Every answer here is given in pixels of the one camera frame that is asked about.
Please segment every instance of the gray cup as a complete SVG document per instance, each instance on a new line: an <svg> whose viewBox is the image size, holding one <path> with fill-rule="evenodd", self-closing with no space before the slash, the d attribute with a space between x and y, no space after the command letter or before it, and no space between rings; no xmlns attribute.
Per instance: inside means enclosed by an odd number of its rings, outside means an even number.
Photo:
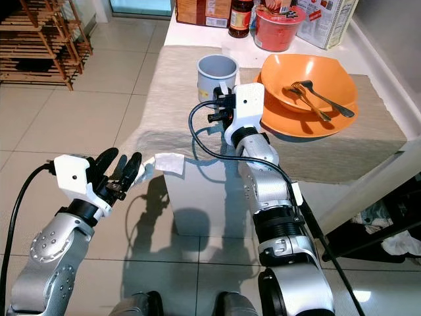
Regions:
<svg viewBox="0 0 421 316"><path fill-rule="evenodd" d="M220 86L224 94L228 94L228 88L234 88L238 64L228 56L208 55L197 62L197 71L199 101L210 101L216 87Z"/></svg>

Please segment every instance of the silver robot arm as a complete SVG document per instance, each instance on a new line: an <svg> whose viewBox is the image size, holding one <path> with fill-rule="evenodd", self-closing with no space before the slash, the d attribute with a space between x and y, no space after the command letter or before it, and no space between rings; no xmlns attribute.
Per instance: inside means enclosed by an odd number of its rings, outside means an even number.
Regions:
<svg viewBox="0 0 421 316"><path fill-rule="evenodd" d="M278 165L278 153L267 137L258 133L263 85L237 86L234 93L226 141L235 147L237 156ZM332 291L283 177L266 165L247 161L239 162L238 171L259 238L260 263L267 267L259 276L263 315L334 315ZM293 187L302 202L297 184Z"/></svg>
<svg viewBox="0 0 421 316"><path fill-rule="evenodd" d="M95 161L71 155L54 160L59 187L72 203L34 238L29 260L12 288L7 315L64 315L93 227L109 216L116 200L125 198L139 171L141 155L135 153L121 178L109 181L103 173L117 154L111 148Z"/></svg>

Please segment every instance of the beige tablecloth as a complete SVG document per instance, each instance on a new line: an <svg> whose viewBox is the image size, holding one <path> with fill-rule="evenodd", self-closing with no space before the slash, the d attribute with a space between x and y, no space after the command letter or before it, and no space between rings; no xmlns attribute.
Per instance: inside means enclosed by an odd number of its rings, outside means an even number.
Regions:
<svg viewBox="0 0 421 316"><path fill-rule="evenodd" d="M213 47L164 46L147 97L139 127L124 142L121 153L142 152L145 158L155 153L175 152L193 157L187 126L191 109L198 104L196 62L205 55L221 53ZM241 83L251 82L255 68L240 69ZM398 151L407 141L383 101L363 75L353 75L359 93L359 117L345 130L311 142L297 142L267 132L280 155L283 169L294 180L340 183L356 180ZM197 113L194 121L207 147L225 152L220 125L210 128L207 114ZM198 159L212 159L196 146Z"/></svg>

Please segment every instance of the lid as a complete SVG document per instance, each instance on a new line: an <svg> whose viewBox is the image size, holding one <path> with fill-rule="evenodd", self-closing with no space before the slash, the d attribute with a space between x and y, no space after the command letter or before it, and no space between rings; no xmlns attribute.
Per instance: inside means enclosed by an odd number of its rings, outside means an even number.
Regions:
<svg viewBox="0 0 421 316"><path fill-rule="evenodd" d="M291 7L291 11L295 11L295 18L287 18L286 15L278 15L271 13L266 7L262 6L262 9L259 7L256 8L256 14L262 19L273 22L276 24L296 24L301 23L305 19L305 12L300 9L298 6Z"/></svg>

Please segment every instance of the box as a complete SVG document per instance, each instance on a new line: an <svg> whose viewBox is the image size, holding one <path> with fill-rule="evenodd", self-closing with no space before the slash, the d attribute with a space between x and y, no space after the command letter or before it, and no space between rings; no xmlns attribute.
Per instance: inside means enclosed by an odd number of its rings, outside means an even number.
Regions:
<svg viewBox="0 0 421 316"><path fill-rule="evenodd" d="M322 49L341 43L358 0L297 0L307 14L297 36Z"/></svg>
<svg viewBox="0 0 421 316"><path fill-rule="evenodd" d="M231 0L177 0L176 19L180 23L227 28Z"/></svg>

